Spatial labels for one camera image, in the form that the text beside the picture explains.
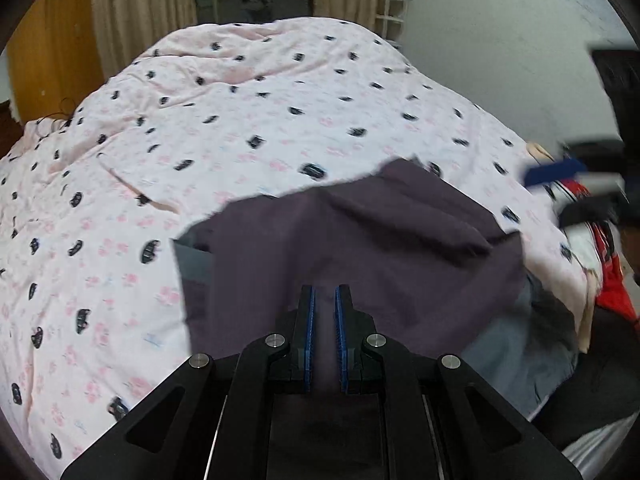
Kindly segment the red white varsity jacket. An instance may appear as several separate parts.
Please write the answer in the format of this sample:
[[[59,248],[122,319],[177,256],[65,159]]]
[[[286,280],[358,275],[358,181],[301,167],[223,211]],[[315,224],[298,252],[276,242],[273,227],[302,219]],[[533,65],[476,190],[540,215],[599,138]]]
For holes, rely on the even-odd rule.
[[[560,226],[560,230],[568,244],[564,252],[577,261],[587,280],[586,306],[578,315],[577,329],[578,349],[587,353],[597,307],[632,324],[638,322],[639,315],[624,285],[630,269],[623,264],[612,228],[605,220],[578,220],[570,226]]]

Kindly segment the purple grey jacket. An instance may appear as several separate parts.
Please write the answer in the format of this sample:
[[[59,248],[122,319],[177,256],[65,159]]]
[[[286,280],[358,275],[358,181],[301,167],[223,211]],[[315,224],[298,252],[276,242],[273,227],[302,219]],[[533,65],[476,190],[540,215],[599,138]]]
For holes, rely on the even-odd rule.
[[[526,270],[518,232],[398,159],[356,181],[239,200],[174,243],[191,348],[241,352],[316,292],[323,388],[337,369],[334,298],[420,356],[454,353],[523,415],[573,375],[570,311]]]

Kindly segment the orange wooden wardrobe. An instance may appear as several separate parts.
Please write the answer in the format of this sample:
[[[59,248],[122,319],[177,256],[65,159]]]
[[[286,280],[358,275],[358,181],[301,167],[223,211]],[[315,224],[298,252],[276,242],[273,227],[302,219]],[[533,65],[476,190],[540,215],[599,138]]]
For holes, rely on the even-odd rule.
[[[12,104],[23,124],[70,114],[104,83],[91,0],[35,0],[6,55]]]

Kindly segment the dark wooden headboard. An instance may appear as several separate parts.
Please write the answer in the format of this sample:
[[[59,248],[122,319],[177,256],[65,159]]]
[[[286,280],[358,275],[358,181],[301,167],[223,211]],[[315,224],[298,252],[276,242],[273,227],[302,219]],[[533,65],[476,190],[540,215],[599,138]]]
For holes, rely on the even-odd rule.
[[[10,101],[0,103],[0,157],[6,156],[21,139],[23,127],[13,118]]]

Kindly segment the pink cat print duvet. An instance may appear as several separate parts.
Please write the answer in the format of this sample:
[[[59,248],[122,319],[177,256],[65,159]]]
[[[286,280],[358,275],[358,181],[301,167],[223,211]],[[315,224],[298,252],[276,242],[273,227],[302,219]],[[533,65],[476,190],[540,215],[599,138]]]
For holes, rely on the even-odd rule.
[[[330,18],[172,32],[30,122],[1,162],[1,411],[56,479],[188,353],[169,243],[230,200],[413,158],[523,234],[526,266],[582,318],[584,268],[526,143],[374,32]]]

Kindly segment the beige curtain left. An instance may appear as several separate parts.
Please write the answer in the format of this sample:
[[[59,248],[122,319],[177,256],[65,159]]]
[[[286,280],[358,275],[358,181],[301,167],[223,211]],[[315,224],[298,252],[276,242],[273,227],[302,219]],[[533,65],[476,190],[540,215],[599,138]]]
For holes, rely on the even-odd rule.
[[[105,78],[174,30],[196,23],[195,0],[91,0],[91,9]]]

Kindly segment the beige pillow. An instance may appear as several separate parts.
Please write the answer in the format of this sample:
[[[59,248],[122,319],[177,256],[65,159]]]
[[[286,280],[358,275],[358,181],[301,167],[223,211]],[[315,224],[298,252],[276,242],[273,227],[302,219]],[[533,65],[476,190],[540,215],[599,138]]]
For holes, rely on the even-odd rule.
[[[554,157],[540,144],[535,142],[526,143],[527,153],[536,160],[536,162],[553,162]]]

